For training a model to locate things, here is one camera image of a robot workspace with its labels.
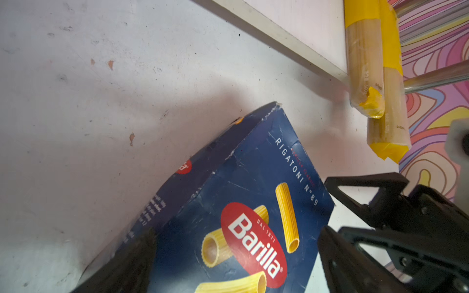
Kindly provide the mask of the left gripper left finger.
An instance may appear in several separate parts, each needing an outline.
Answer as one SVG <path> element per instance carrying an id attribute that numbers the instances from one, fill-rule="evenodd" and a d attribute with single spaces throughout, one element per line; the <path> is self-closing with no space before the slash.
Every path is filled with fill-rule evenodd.
<path id="1" fill-rule="evenodd" d="M 158 241 L 148 230 L 100 270 L 78 285 L 75 293 L 145 293 L 155 260 Z"/>

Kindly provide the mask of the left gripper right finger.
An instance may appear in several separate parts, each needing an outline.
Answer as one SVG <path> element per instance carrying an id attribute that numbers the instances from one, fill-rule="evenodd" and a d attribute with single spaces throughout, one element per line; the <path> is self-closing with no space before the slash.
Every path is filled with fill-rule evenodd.
<path id="1" fill-rule="evenodd" d="M 322 267 L 331 293 L 409 293 L 410 289 L 379 267 L 330 227 L 318 238 Z"/>

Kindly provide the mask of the yellow Pastatime bag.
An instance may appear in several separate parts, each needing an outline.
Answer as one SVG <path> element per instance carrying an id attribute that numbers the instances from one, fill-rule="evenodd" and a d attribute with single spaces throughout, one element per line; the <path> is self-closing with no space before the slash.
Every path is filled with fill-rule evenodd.
<path id="1" fill-rule="evenodd" d="M 378 1 L 344 1 L 351 106 L 368 118 L 385 111 L 381 19 Z"/>
<path id="2" fill-rule="evenodd" d="M 368 120 L 367 143 L 375 154 L 399 163 L 411 149 L 398 17 L 387 1 L 379 1 L 384 57 L 385 112 L 380 119 Z"/>

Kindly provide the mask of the blue Barilla pasta box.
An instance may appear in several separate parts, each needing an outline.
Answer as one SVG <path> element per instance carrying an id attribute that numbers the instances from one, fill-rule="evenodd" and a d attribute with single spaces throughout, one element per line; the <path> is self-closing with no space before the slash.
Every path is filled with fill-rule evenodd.
<path id="1" fill-rule="evenodd" d="M 269 103 L 187 160 L 78 285 L 153 229 L 146 293 L 302 293 L 333 207 L 284 110 Z"/>

